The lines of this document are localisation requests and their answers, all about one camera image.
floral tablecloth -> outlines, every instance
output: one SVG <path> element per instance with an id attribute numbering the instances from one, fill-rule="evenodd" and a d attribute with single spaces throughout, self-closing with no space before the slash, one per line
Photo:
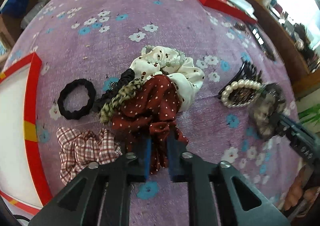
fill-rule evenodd
<path id="1" fill-rule="evenodd" d="M 275 204 L 297 173 L 298 156 L 286 138 L 260 140 L 247 108 L 226 108 L 215 97 L 238 72 L 242 59 L 263 70 L 265 83 L 279 83 L 287 98 L 285 113 L 297 119 L 291 84 L 281 59 L 269 60 L 253 37 L 233 29 L 236 19 L 198 0 L 52 0 L 33 19 L 5 64 L 36 51 L 43 61 L 37 92 L 37 134 L 44 172 L 53 194 L 59 178 L 60 126 L 97 133 L 96 114 L 66 120 L 56 105 L 60 91 L 75 79 L 90 80 L 100 96 L 147 44 L 177 48 L 193 57 L 206 77 L 191 107 L 180 112 L 178 128 L 187 148 L 204 160 L 227 160 Z M 66 100 L 70 111 L 86 104 L 85 89 Z M 131 225 L 187 225 L 186 184 L 170 182 L 167 169 L 151 176 L 132 193 Z"/>

metal bolt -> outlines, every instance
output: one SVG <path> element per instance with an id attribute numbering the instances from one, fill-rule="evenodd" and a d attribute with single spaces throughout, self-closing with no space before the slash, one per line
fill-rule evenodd
<path id="1" fill-rule="evenodd" d="M 98 166 L 99 166 L 99 164 L 97 162 L 91 162 L 91 163 L 89 163 L 88 168 L 96 169 L 96 168 L 98 168 Z"/>
<path id="2" fill-rule="evenodd" d="M 220 163 L 220 166 L 221 166 L 222 168 L 229 168 L 231 165 L 230 165 L 230 163 L 227 162 L 227 161 L 222 161 L 222 162 Z"/>
<path id="3" fill-rule="evenodd" d="M 183 153 L 182 153 L 182 157 L 183 157 L 184 159 L 189 159 L 189 158 L 192 158 L 192 157 L 193 157 L 193 154 L 190 153 L 190 152 L 183 152 Z"/>
<path id="4" fill-rule="evenodd" d="M 134 159 L 136 157 L 137 157 L 136 154 L 133 152 L 129 152 L 129 153 L 125 154 L 125 158 L 127 158 L 127 159 Z"/>

cream fabric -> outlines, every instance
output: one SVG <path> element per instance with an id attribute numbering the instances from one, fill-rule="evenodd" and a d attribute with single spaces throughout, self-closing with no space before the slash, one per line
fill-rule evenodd
<path id="1" fill-rule="evenodd" d="M 150 52 L 142 50 L 141 56 L 137 57 L 129 68 L 135 72 L 135 78 L 144 81 L 157 74 L 167 74 L 174 83 L 180 99 L 179 111 L 187 110 L 192 104 L 196 93 L 201 89 L 204 80 L 203 71 L 195 67 L 193 59 L 186 57 L 182 65 L 166 66 L 166 62 L 180 60 L 179 52 L 174 49 L 156 46 Z"/>

